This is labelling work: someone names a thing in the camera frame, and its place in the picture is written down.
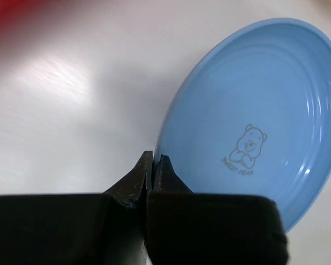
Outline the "blue plate front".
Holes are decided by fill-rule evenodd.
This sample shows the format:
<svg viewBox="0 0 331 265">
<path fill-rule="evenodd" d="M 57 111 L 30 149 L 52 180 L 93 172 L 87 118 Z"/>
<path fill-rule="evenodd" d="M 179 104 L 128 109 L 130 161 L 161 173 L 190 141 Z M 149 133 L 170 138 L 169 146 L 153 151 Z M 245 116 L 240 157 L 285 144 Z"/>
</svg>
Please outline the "blue plate front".
<svg viewBox="0 0 331 265">
<path fill-rule="evenodd" d="M 276 202 L 290 231 L 331 173 L 331 41 L 293 18 L 256 22 L 215 46 L 176 93 L 155 162 L 195 193 Z"/>
</svg>

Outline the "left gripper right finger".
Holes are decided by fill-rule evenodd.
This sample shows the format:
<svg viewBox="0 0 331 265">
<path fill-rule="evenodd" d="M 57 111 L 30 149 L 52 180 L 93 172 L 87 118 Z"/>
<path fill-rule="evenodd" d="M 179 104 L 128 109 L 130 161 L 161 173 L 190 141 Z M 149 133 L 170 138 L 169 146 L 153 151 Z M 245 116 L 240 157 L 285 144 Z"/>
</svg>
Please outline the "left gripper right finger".
<svg viewBox="0 0 331 265">
<path fill-rule="evenodd" d="M 153 264 L 286 264 L 276 204 L 256 195 L 193 193 L 168 156 L 147 192 L 146 247 Z"/>
</svg>

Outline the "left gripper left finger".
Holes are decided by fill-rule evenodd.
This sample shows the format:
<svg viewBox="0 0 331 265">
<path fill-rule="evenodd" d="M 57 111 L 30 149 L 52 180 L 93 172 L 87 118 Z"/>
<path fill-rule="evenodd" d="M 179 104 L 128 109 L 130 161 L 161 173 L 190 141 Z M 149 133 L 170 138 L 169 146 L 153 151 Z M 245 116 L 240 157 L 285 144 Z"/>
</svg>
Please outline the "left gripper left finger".
<svg viewBox="0 0 331 265">
<path fill-rule="evenodd" d="M 0 195 L 0 264 L 146 264 L 153 154 L 102 193 Z"/>
</svg>

